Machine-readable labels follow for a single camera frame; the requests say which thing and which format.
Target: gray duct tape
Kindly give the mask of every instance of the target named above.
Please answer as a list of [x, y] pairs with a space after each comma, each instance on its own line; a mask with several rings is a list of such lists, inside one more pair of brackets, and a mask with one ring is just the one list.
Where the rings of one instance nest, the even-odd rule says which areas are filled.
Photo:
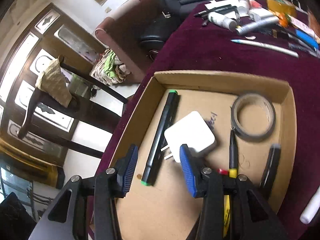
[[[247, 105], [258, 105], [261, 106], [267, 115], [268, 126], [267, 128], [259, 134], [252, 134], [245, 130], [245, 128], [240, 124], [238, 120], [239, 112]], [[236, 133], [236, 135], [249, 142], [260, 142], [271, 135], [276, 124], [276, 111], [273, 104], [257, 93], [246, 93], [239, 96], [236, 101], [234, 101], [231, 108], [231, 125]]]

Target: wooden chair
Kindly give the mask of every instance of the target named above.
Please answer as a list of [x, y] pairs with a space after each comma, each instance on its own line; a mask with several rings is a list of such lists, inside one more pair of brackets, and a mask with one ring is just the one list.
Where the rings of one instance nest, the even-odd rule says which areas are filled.
[[[127, 104], [128, 99], [108, 87], [107, 85], [101, 83], [100, 81], [96, 80], [95, 78], [91, 77], [90, 75], [86, 75], [81, 73], [76, 68], [65, 64], [64, 57], [59, 56], [60, 66], [65, 70], [72, 72], [79, 77], [87, 80], [88, 82], [92, 83], [93, 85], [101, 88], [108, 94], [112, 95], [114, 98], [120, 100], [122, 103]], [[48, 93], [41, 91], [40, 89], [36, 88], [33, 92], [28, 108], [26, 110], [26, 116], [18, 132], [18, 138], [23, 139], [28, 132], [36, 134], [43, 139], [61, 145], [63, 147], [67, 147], [71, 150], [81, 152], [83, 154], [87, 154], [96, 158], [101, 158], [103, 152], [98, 150], [86, 147], [84, 145], [78, 144], [76, 142], [67, 140], [60, 136], [51, 134], [47, 131], [42, 130], [39, 127], [31, 125], [33, 113], [38, 106], [39, 103], [43, 103], [48, 107], [53, 108], [56, 111], [59, 111], [65, 115], [68, 115], [74, 119], [78, 119], [79, 121], [86, 122], [87, 124], [93, 125], [110, 133], [113, 133], [119, 120], [120, 116], [115, 114], [114, 112], [104, 108], [103, 106], [90, 101], [89, 99], [83, 98], [76, 94], [71, 94], [72, 99], [69, 103], [68, 107], [63, 107], [60, 105], [54, 98], [52, 98]]]

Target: cardboard box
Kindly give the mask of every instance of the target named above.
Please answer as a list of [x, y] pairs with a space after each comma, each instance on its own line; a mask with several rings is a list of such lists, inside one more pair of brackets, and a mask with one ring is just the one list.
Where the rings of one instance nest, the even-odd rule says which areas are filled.
[[169, 92], [180, 95], [175, 122], [192, 111], [205, 120], [216, 114], [214, 135], [217, 146], [207, 155], [211, 168], [228, 170], [230, 107], [236, 97], [256, 91], [269, 98], [276, 110], [272, 135], [260, 143], [237, 138], [239, 174], [259, 185], [272, 143], [281, 144], [281, 158], [269, 203], [277, 212], [290, 181], [297, 137], [296, 111], [292, 88], [286, 81], [231, 72], [156, 72], [141, 96], [114, 153], [110, 166], [124, 156], [131, 143], [139, 147], [139, 158], [131, 190], [117, 201], [117, 213], [124, 240], [186, 239], [202, 207], [202, 199], [190, 196], [180, 163], [163, 161], [156, 184], [140, 183], [154, 135]]

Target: silver bolt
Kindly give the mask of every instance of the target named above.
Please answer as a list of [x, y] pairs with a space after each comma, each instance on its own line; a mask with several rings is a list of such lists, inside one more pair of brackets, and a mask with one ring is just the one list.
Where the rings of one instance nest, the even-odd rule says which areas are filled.
[[116, 170], [114, 168], [108, 168], [106, 170], [106, 174], [114, 174], [116, 172]]
[[76, 182], [76, 181], [78, 181], [80, 179], [80, 176], [79, 175], [73, 175], [72, 177], [71, 177], [71, 181], [72, 182]]
[[239, 178], [240, 181], [246, 181], [248, 179], [248, 177], [246, 175], [244, 175], [244, 174], [240, 174], [238, 176], [238, 178]]
[[211, 170], [210, 168], [203, 168], [203, 169], [202, 169], [202, 172], [203, 172], [204, 174], [210, 174], [210, 173], [212, 172], [212, 170]]

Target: table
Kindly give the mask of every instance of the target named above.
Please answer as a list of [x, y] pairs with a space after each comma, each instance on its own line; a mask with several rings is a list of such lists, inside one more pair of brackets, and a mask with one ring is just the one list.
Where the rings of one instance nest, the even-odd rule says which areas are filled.
[[[320, 182], [317, 141], [320, 138], [320, 59], [304, 52], [298, 52], [300, 58], [297, 59], [273, 50], [232, 43], [231, 39], [239, 38], [236, 33], [213, 24], [202, 27], [203, 20], [193, 17], [194, 13], [204, 9], [204, 4], [198, 5], [165, 43], [121, 117], [97, 173], [108, 167], [132, 111], [155, 71], [221, 70], [287, 80], [296, 101], [298, 138], [291, 181], [278, 217], [290, 238], [298, 239], [307, 229], [299, 220], [300, 214]], [[307, 21], [304, 14], [298, 13], [298, 18]], [[260, 33], [254, 35], [257, 37], [255, 41], [288, 48], [288, 42], [283, 39]], [[92, 200], [88, 214], [92, 214]]]

